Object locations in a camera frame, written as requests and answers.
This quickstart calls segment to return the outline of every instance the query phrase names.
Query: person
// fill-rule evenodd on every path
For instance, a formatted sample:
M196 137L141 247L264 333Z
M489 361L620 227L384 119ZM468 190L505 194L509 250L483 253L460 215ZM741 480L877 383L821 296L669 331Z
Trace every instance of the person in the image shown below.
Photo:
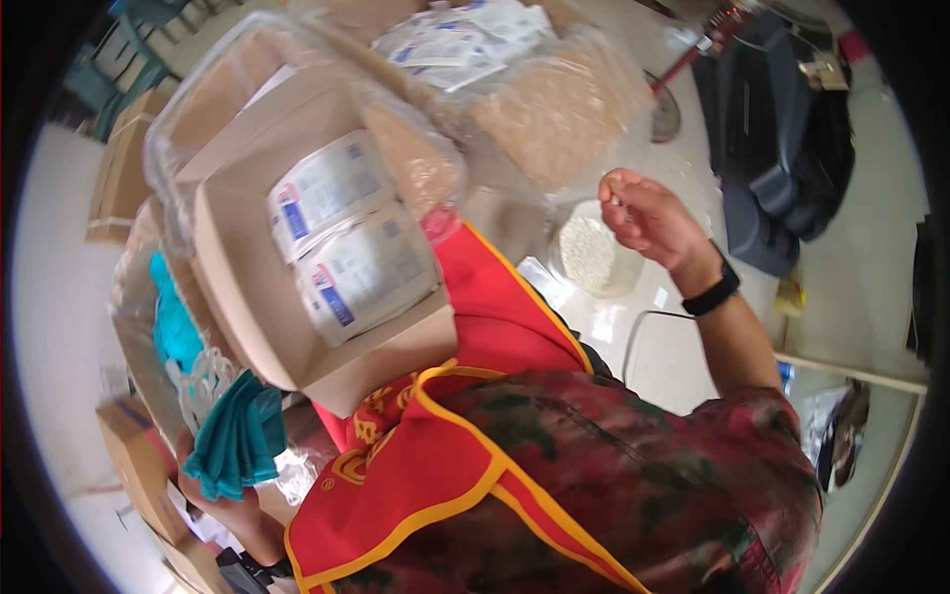
M435 248L458 354L348 419L317 407L343 453L286 530L253 489L211 502L182 477L182 492L262 565L289 558L306 592L795 591L822 500L766 333L734 286L710 297L731 269L669 190L618 169L598 198L620 244L705 299L720 399L679 417L593 374L466 226ZM191 447L186 431L180 461Z

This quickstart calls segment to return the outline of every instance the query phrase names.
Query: cable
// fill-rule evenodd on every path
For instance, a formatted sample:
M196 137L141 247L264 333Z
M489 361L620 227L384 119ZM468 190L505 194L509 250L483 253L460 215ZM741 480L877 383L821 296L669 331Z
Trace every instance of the cable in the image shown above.
M637 337L637 331L648 314L660 314L661 316L681 317L683 319L695 320L695 317L693 316L674 314L673 312L664 312L661 310L643 310L637 314L636 319L634 320L634 326L630 329L630 337L627 338L627 348L623 354L623 363L620 365L620 381L623 382L624 385L627 383L627 368L630 366L630 355L634 349L634 339Z

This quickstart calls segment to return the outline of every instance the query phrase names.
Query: medical supply packet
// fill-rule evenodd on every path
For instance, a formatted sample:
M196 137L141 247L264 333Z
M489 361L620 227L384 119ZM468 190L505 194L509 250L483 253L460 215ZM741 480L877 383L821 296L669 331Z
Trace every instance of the medical supply packet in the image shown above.
M340 222L395 194L376 143L365 129L308 155L267 197L272 232L284 261L299 260Z
M426 238L396 200L320 241L294 276L330 347L400 316L439 284Z

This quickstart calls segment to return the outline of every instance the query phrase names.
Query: yellow trim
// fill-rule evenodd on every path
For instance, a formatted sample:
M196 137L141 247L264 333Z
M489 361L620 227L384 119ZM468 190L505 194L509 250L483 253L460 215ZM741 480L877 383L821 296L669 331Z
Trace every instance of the yellow trim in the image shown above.
M502 253L495 248L494 245L482 237L482 234L476 231L475 227L471 226L468 221L465 221L464 225L469 231L472 232L472 235L475 236L475 239L480 241L486 248L488 248L488 251L491 252L492 256L502 263L502 266L504 266L505 270L507 270L508 273L516 281L518 281L518 284L520 284L528 296L534 300L535 304L541 308L541 311L543 311L551 319L551 321L554 322L554 325L558 328L558 330L560 330L564 336L567 337L571 343L571 346L573 346L574 350L580 355L580 360L584 364L584 371L592 374L594 372L594 367L591 365L591 361L587 357L587 353L584 352L583 347L580 346L580 343L576 338L574 338L574 335L572 335L567 327L564 326L563 322L561 322L561 319L557 317L551 310L551 307L544 302L544 299L542 299L541 296L538 295L538 292L535 291L534 287L528 284L528 281L525 280L517 270L515 270L515 267L511 265L511 262L509 262L508 259L505 258Z
M328 569L321 573L307 577L303 577L300 566L297 563L294 552L291 549L289 536L290 524L288 524L287 531L284 534L284 545L287 548L287 554L290 557L291 565L294 568L294 578L297 580L297 585L300 587L301 591L306 592L309 591L310 588L317 587L318 585L327 584L329 582L333 582L334 580L339 580L340 578L350 576L368 565L372 565L381 559L385 559L393 552L393 550L402 544L402 542L405 541L410 534L416 530L436 522L441 522L446 518L450 518L473 508L490 492L514 509L515 512L518 513L522 520L528 525L528 527L531 528L531 530L548 545L557 550L557 552L565 555L569 559L573 559L574 561L590 567L598 574L606 577L612 582L630 589L631 591L640 592L642 594L650 594L650 591L644 587L644 585L641 584L640 581L626 569L626 567L614 559L607 549L598 543L594 537L588 534L587 531L584 530L583 527L581 527L580 524L574 520L574 518L568 515L568 513L564 511L558 502L556 502L545 489L538 485L534 479L528 476L528 474L520 466L518 466L518 464L512 460L504 450L502 450L495 442L489 439L488 436L482 433L471 422L459 416L458 414L455 414L454 412L451 412L436 404L435 401L429 397L426 391L423 390L423 385L428 380L430 380L432 377L441 375L463 375L487 379L501 377L504 375L500 372L476 367L457 367L455 363L456 362L454 360L450 359L443 367L430 368L419 374L415 383L413 384L413 391L415 392L414 397L419 399L421 406L423 406L427 411L431 412L435 416L438 416L467 430L491 454L491 462L482 475L482 478L480 478L478 483L476 483L475 486L469 489L465 494L451 501L446 501L430 508L420 509L419 511L411 514L402 522L400 522L389 534L389 536L383 539L379 545L375 546L369 552L343 565L338 565L332 569ZM501 485L498 485L498 480L506 470L514 474L515 477L522 482L522 484L530 491L537 504L551 517L552 520L554 520L561 528L563 528L565 532L570 534L582 546L607 563L625 581L625 583L618 582L616 578L604 572L601 567L589 559L582 557L579 558L579 556L575 553L572 553L551 541L550 537L548 537L543 532L543 530L541 530L541 528L530 518L530 516L528 516L528 514L521 507L521 504L517 502L517 499L515 499L507 489L503 488Z
M538 524L528 514L528 512L524 510L521 502L518 501L518 498L512 495L511 491L502 487L501 484L496 484L494 487L492 487L491 494L497 497L498 499L500 499L502 503L504 503L505 505L510 507L515 513L517 513L518 516L522 519L522 522L524 522L529 528L531 528L531 531L534 532L538 538L543 540L548 546L556 550L558 553L582 565L587 565L590 569L593 569L594 571L596 571L603 577L607 578L608 580L610 580L614 584L619 585L622 588L626 588L628 590L631 589L629 584L626 584L618 580L616 577L610 575L609 573L603 570L603 567L601 567L600 565L597 565L596 563L594 563L587 557L583 557L575 553L574 551L568 550L564 548L563 546L559 545L558 543L555 543L553 540L551 540L551 537L548 536L547 532L545 532L540 526L538 526Z
M468 490L463 495L456 497L451 501L446 501L441 504L434 505L430 508L420 509L419 511L411 514L400 522L396 528L383 539L383 542L379 545L373 547L369 552L361 555L360 557L344 563L343 565L338 565L333 569L328 569L320 573L316 573L311 576L303 578L304 588L302 591L306 592L312 587L316 587L327 582L333 582L334 580L339 580L340 578L345 578L350 576L360 569L372 565L379 561L380 559L385 559L393 552L399 545L405 541L410 534L416 530L426 527L429 524L434 524L436 522L441 522L446 518L456 516L463 511L468 511L475 507L480 501L482 501L488 492L491 490L491 486L498 482L498 479L502 476L504 472L504 466L500 460L492 459L488 464L488 468L485 470L482 478L479 479L478 483L474 487ZM297 567L294 566L294 576L296 576Z
M291 524L293 523L294 518L291 518L291 521L287 523L287 527L284 528L284 549L287 551L287 557L291 560L291 568L294 570L294 581L297 584L297 589L300 590L300 594L305 594L308 590L307 586L304 585L303 571L300 569L300 563L297 562L296 555L294 555L294 548L291 546Z
M363 454L363 450L350 450L344 451L340 455L336 456L336 459L333 460L333 466L331 468L333 474L347 481L348 483L353 483L357 487L362 487L363 481L366 480L366 475L364 474L361 476L356 474L355 470L353 469L365 461L365 456ZM363 456L363 458L357 460L355 465L351 464L351 460L357 456Z

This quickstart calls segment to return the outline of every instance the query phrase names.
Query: white packaging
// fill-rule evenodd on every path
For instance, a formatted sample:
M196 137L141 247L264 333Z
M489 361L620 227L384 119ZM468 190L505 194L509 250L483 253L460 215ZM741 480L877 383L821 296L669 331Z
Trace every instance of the white packaging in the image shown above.
M399 67L465 66L485 36L478 31L436 28L395 50L389 61Z
M336 225L396 195L379 150L355 130L305 157L268 194L284 261L297 261Z
M479 29L508 41L526 39L531 33L543 29L545 24L553 30L544 8L530 9L518 0L475 0L458 11L462 18Z
M557 39L541 6L518 0L475 0L413 14L376 39L373 51L413 77L452 93L504 70L546 40Z
M439 283L425 236L396 200L320 241L294 274L331 347L400 316Z
M409 76L426 81L432 86L454 93L465 85L504 70L508 66L491 59L476 60L463 67L418 67L409 70Z

